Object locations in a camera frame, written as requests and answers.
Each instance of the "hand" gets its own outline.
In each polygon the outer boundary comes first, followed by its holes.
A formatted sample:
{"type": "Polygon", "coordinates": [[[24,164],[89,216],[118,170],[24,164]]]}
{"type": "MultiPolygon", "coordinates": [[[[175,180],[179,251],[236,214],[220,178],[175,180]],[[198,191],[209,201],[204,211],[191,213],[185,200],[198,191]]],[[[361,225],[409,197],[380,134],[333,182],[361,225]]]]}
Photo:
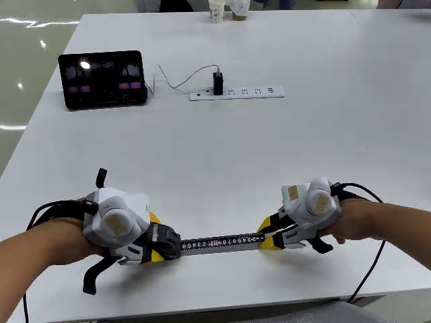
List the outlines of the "hand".
{"type": "Polygon", "coordinates": [[[319,236],[332,234],[339,244],[346,239],[361,240],[376,238],[372,210],[376,203],[362,199],[348,199],[341,203],[343,215],[333,225],[322,229],[319,236]]]}
{"type": "Polygon", "coordinates": [[[50,264],[71,264],[91,254],[102,255],[104,248],[91,244],[82,234],[83,223],[70,218],[56,218],[31,231],[46,241],[50,264]]]}

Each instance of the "power strip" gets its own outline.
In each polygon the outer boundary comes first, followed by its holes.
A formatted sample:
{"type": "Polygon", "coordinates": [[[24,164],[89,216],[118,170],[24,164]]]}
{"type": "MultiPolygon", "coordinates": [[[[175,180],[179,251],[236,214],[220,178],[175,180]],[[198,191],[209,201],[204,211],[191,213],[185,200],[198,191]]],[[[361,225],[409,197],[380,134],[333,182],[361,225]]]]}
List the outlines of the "power strip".
{"type": "Polygon", "coordinates": [[[215,96],[211,89],[198,92],[190,92],[190,101],[201,100],[232,100],[232,99],[254,99],[254,98],[282,98],[286,96],[281,86],[236,86],[224,87],[220,96],[215,96]]]}

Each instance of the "person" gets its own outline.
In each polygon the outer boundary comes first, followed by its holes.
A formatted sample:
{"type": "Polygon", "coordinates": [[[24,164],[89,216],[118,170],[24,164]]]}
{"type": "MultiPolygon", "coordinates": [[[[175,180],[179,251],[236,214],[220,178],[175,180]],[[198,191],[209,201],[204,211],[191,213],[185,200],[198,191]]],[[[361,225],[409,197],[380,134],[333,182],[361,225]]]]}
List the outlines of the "person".
{"type": "MultiPolygon", "coordinates": [[[[346,240],[386,240],[431,269],[431,212],[347,199],[343,214],[319,232],[346,240]]],[[[6,322],[32,282],[49,266],[79,261],[103,249],[82,234],[82,222],[58,218],[0,242],[0,322],[6,322]]]]}

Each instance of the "shiny floor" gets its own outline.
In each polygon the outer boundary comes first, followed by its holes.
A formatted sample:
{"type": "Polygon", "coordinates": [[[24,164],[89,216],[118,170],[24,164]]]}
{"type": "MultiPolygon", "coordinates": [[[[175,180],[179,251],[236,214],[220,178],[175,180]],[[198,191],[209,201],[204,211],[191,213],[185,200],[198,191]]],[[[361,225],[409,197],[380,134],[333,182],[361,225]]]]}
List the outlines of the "shiny floor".
{"type": "MultiPolygon", "coordinates": [[[[137,12],[141,0],[0,1],[0,173],[84,13],[137,12]]],[[[263,9],[275,9],[269,0],[263,9]]],[[[296,9],[374,9],[377,0],[297,0],[296,9]]],[[[431,291],[403,292],[367,306],[400,322],[431,319],[431,291]]]]}

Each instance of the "white power strip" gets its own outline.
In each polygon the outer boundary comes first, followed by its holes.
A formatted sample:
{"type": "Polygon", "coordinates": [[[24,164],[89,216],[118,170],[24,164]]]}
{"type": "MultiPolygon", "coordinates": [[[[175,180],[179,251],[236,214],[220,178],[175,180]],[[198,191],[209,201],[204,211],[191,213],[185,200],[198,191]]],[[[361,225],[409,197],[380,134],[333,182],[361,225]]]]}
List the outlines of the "white power strip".
{"type": "Polygon", "coordinates": [[[215,96],[212,88],[198,92],[190,92],[189,100],[201,101],[253,98],[282,98],[284,96],[286,96],[286,93],[281,86],[228,86],[223,88],[223,94],[220,96],[215,96]]]}

